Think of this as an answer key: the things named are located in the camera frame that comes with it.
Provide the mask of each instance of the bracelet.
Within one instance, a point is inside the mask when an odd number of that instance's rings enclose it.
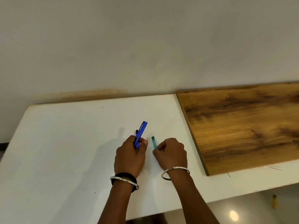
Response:
[[[163,171],[161,177],[162,177],[163,179],[165,179],[165,180],[171,181],[170,178],[165,178],[165,177],[163,177],[163,174],[165,174],[167,171],[170,171],[170,170],[173,170],[173,169],[184,169],[184,170],[186,170],[186,171],[190,174],[190,171],[189,171],[187,168],[185,168],[185,167],[172,167],[172,168],[169,168],[169,169]]]
[[[134,192],[135,190],[138,190],[138,189],[139,189],[139,185],[137,185],[136,183],[134,183],[134,182],[132,182],[132,181],[130,181],[130,180],[127,180],[127,179],[125,179],[125,178],[112,176],[112,177],[110,178],[110,180],[112,180],[112,179],[122,180],[122,181],[124,181],[124,182],[128,182],[128,183],[132,184],[133,186],[136,187],[136,189],[134,189],[134,187],[133,187],[132,192]]]

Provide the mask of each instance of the wood grain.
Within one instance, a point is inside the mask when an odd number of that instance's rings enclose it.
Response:
[[[177,97],[207,176],[299,159],[298,82]]]

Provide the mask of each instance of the blue pen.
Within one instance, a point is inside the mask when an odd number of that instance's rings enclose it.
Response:
[[[140,128],[139,128],[139,130],[138,130],[138,133],[136,133],[137,138],[135,139],[135,141],[133,143],[134,148],[137,146],[138,141],[139,141],[139,139],[140,139],[140,137],[141,137],[141,135],[142,135],[142,133],[143,133],[146,126],[147,126],[147,122],[143,121]]]

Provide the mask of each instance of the white table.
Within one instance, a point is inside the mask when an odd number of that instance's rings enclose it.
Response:
[[[149,141],[127,219],[181,208],[152,155],[175,137],[206,202],[299,182],[299,160],[207,177],[175,94],[35,105],[27,108],[0,163],[0,217],[5,224],[95,224],[108,198],[116,149],[142,121]]]

